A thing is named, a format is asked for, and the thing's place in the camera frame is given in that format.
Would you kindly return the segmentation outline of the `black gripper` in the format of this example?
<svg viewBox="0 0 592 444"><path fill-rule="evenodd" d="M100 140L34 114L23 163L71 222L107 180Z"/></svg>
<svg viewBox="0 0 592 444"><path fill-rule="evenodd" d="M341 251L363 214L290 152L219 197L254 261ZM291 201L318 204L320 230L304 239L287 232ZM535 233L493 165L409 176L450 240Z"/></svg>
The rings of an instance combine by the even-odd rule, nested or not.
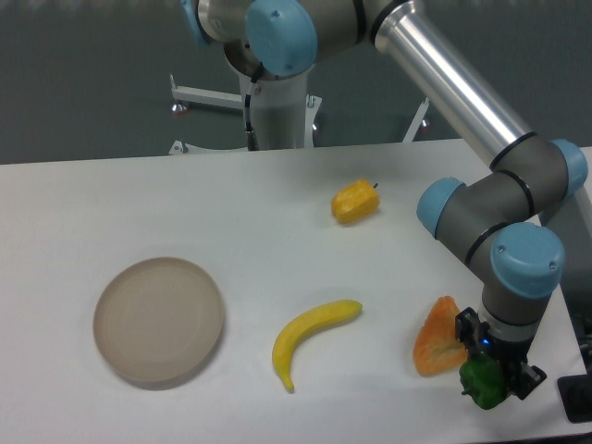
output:
<svg viewBox="0 0 592 444"><path fill-rule="evenodd" d="M498 319L481 321L467 307L455 316L455 338L469 355L482 351L501 362L507 398L525 400L546 379L547 373L528 362L528 353L537 333L537 324L514 326Z"/></svg>

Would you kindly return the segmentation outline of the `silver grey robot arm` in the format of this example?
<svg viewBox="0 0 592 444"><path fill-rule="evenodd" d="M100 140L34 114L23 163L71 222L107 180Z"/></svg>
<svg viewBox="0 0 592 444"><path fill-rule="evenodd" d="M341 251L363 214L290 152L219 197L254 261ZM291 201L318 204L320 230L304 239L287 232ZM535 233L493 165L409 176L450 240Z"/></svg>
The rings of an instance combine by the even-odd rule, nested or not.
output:
<svg viewBox="0 0 592 444"><path fill-rule="evenodd" d="M242 77L251 151L302 148L305 92L292 90L319 61L362 42L391 56L488 166L473 185L440 179L416 214L484 285L478 310L456 315L467 350L463 391L490 409L526 398L545 373L527 354L565 262L560 238L532 223L573 197L588 165L566 140L540 138L423 14L418 1L184 1L192 39L222 43Z"/></svg>

